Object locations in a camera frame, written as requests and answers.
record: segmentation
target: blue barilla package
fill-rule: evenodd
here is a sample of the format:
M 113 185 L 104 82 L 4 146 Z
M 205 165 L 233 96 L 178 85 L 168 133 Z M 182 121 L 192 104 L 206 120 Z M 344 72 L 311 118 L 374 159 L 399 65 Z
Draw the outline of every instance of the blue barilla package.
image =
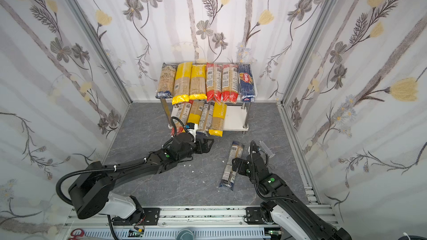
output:
M 254 79 L 252 77 L 251 65 L 239 64 L 240 78 L 240 100 L 242 102 L 255 101 Z

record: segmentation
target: marble-pattern floor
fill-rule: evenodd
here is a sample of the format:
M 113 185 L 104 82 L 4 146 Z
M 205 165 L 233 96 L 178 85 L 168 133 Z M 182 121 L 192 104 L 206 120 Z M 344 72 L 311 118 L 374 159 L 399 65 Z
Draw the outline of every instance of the marble-pattern floor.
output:
M 167 120 L 160 103 L 133 103 L 128 110 L 105 164 L 143 158 L 156 151 L 170 137 Z M 249 113 L 249 131 L 226 131 L 223 137 L 212 136 L 211 152 L 195 154 L 194 160 L 152 176 L 128 182 L 114 190 L 133 195 L 141 205 L 257 205 L 262 200 L 245 176 L 238 175 L 234 191 L 218 188 L 230 147 L 234 140 L 245 145 L 262 140 L 276 155 L 270 159 L 270 172 L 286 181 L 294 193 L 308 204 L 290 144 L 275 103 L 253 103 Z

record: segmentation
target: floral wallpaper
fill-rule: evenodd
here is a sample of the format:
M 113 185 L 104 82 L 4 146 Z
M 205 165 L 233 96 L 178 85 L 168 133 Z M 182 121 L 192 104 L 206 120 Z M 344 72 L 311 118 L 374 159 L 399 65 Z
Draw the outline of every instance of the floral wallpaper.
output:
M 194 61 L 251 63 L 258 101 L 280 101 L 325 0 L 77 1 L 133 100 Z
M 65 0 L 0 6 L 0 235 L 55 239 L 56 181 L 103 160 L 128 104 Z
M 338 0 L 286 101 L 317 196 L 353 239 L 427 234 L 426 10 Z

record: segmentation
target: shelf leg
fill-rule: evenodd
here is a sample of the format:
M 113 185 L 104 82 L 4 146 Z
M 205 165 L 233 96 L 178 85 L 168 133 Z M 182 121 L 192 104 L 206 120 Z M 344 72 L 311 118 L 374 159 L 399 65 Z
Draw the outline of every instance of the shelf leg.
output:
M 169 106 L 167 105 L 166 99 L 161 98 L 160 99 L 161 105 L 163 107 L 164 110 L 164 114 L 166 114 L 166 118 L 167 118 L 167 122 L 169 123 L 170 126 L 172 126 L 172 124 L 170 123 L 170 111 L 169 111 Z
M 251 107 L 251 103 L 246 103 L 246 118 L 245 118 L 245 124 L 243 125 L 244 129 L 248 128 L 248 119 L 249 119 L 249 108 Z

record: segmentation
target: pasta package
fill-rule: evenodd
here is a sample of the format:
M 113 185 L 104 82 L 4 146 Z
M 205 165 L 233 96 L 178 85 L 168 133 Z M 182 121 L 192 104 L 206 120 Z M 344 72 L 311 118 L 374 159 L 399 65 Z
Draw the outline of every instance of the pasta package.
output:
M 228 156 L 227 165 L 222 174 L 221 182 L 218 187 L 228 187 L 233 190 L 234 179 L 236 179 L 237 172 L 233 171 L 233 159 L 241 158 L 245 145 L 238 141 L 233 141 L 230 155 Z
M 190 100 L 189 102 L 183 102 L 183 103 L 179 104 L 178 114 L 176 115 L 176 117 L 178 119 L 180 119 L 184 125 L 187 123 L 189 111 L 191 109 L 192 104 L 193 104 L 192 100 Z M 177 121 L 177 120 L 173 120 L 173 121 L 174 121 L 175 126 L 176 126 L 176 134 L 179 135 L 180 133 L 182 133 L 184 131 L 184 128 L 179 123 L 179 121 Z
M 172 104 L 189 101 L 189 79 L 191 76 L 192 62 L 184 62 L 178 65 L 175 76 Z
M 196 133 L 205 134 L 209 132 L 209 128 L 212 123 L 212 115 L 214 114 L 214 102 L 211 101 L 205 105 L 203 105 L 203 109 L 201 111 L 199 126 Z
M 206 64 L 206 95 L 207 100 L 212 99 L 221 102 L 222 91 L 222 66 L 218 64 Z
M 189 83 L 190 99 L 207 99 L 206 96 L 206 65 L 193 65 Z
M 163 63 L 156 98 L 172 98 L 177 65 Z
M 212 124 L 209 129 L 209 134 L 213 136 L 221 136 L 224 130 L 224 119 L 226 118 L 227 105 L 225 103 L 215 102 L 213 108 Z
M 242 102 L 255 101 L 254 79 L 252 77 L 251 65 L 239 64 L 240 98 Z
M 222 102 L 236 104 L 239 95 L 239 67 L 222 65 Z
M 195 100 L 191 105 L 191 109 L 189 110 L 189 116 L 187 123 L 199 124 L 201 112 L 203 111 L 203 106 L 205 102 Z

